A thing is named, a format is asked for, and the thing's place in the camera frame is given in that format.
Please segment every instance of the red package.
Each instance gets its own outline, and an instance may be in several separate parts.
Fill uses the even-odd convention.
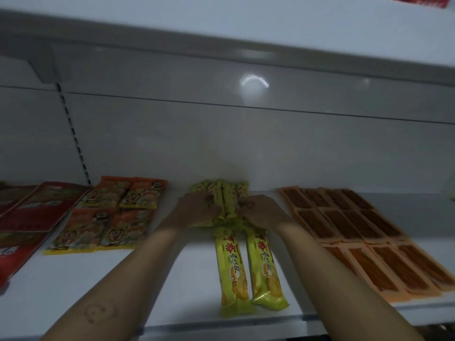
[[[0,231],[49,232],[88,189],[73,183],[44,182],[0,219]]]
[[[423,6],[431,6],[437,8],[446,8],[450,0],[403,0],[412,4],[421,4]]]
[[[0,217],[33,193],[37,187],[37,185],[25,185],[0,190]]]
[[[0,233],[0,287],[32,256],[46,238],[46,233]]]

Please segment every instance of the person's left hand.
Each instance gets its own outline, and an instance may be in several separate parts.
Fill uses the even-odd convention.
[[[212,194],[208,191],[198,191],[179,198],[177,206],[162,222],[162,226],[186,229],[190,226],[202,226],[210,223],[222,211],[221,206],[208,207],[207,198]]]

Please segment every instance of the person's right hand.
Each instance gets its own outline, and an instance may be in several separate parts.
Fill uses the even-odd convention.
[[[237,213],[257,227],[277,231],[283,224],[294,223],[274,199],[264,194],[248,196],[239,202]]]

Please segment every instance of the tattoo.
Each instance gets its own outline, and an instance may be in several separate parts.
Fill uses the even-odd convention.
[[[117,317],[117,307],[112,299],[88,305],[84,316],[90,324],[99,324]]]

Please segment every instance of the hand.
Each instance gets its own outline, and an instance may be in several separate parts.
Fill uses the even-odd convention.
[[[207,206],[207,198],[211,195],[207,191],[198,191],[179,198],[177,206],[160,226],[186,229],[190,226],[202,226],[212,222],[222,209],[221,206],[215,204]]]
[[[283,224],[294,223],[274,199],[264,194],[245,197],[239,203],[241,207],[237,209],[237,213],[263,229],[277,231]]]

